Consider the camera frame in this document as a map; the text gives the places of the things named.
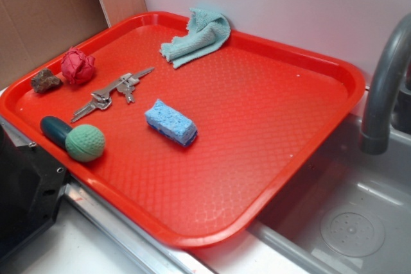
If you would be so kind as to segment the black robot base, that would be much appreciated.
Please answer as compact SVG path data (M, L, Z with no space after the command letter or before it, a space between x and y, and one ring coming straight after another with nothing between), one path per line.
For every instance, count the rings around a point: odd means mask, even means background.
M1 263L54 225L67 168L1 118Z

